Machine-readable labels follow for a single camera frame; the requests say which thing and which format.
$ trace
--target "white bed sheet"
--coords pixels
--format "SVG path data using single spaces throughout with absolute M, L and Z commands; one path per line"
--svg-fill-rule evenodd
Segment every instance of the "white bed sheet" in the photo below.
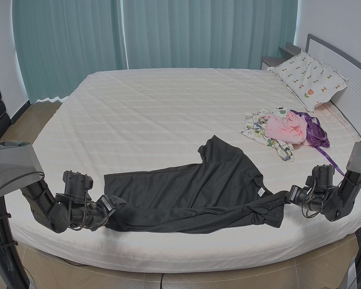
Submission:
M 295 161 L 240 131 L 246 112 L 288 107 L 299 101 L 270 71 L 243 69 L 141 69 L 89 75 L 68 97 L 34 143 L 52 193 L 63 192 L 65 170 L 94 180 L 90 195 L 103 193 L 103 175 L 200 163 L 198 147 L 216 135 L 240 147 L 272 192 L 303 186 L 313 166 L 328 161 L 314 148 L 295 146 Z M 331 104 L 315 109 L 327 131 L 328 154 L 345 170 L 358 137 Z M 342 179 L 335 173 L 334 182 Z M 39 225 L 16 191 L 6 196 L 11 227 L 20 242 L 97 267 L 131 272 L 198 272 L 262 266 L 343 238 L 361 226 L 361 191 L 350 215 L 336 222 L 302 216 L 286 205 L 282 226 L 221 229 L 211 234 L 96 232 L 62 234 Z

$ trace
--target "white pillow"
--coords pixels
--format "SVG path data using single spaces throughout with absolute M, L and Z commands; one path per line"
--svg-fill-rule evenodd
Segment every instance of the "white pillow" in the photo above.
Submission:
M 322 65 L 305 52 L 271 70 L 308 110 L 328 102 L 347 83 L 332 68 Z

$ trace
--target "curtain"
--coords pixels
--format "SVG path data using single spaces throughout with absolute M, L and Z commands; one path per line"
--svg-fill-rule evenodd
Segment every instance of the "curtain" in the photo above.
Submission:
M 123 0 L 130 69 L 260 69 L 294 41 L 298 0 Z
M 13 0 L 13 32 L 31 103 L 63 98 L 87 75 L 126 69 L 120 0 Z
M 294 41 L 298 0 L 13 0 L 31 103 L 63 98 L 102 70 L 260 69 Z

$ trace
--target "purple garment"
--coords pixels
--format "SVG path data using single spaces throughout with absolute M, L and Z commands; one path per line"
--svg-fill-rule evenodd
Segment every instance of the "purple garment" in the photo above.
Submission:
M 308 123 L 308 126 L 306 127 L 306 140 L 310 142 L 312 146 L 315 147 L 324 157 L 326 157 L 327 160 L 334 166 L 334 168 L 340 174 L 342 174 L 342 176 L 345 176 L 342 170 L 332 160 L 332 158 L 320 148 L 320 147 L 329 148 L 330 142 L 328 139 L 328 135 L 321 127 L 318 118 L 311 117 L 308 115 L 308 113 L 299 113 L 294 110 L 290 110 L 290 111 L 299 115 L 300 117 L 303 116 L 305 118 L 305 121 Z

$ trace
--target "white headboard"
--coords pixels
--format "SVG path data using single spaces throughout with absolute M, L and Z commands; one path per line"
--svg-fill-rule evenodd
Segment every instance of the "white headboard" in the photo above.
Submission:
M 347 88 L 337 92 L 331 102 L 361 136 L 361 63 L 333 45 L 308 34 L 305 51 L 322 64 L 332 66 L 346 78 Z

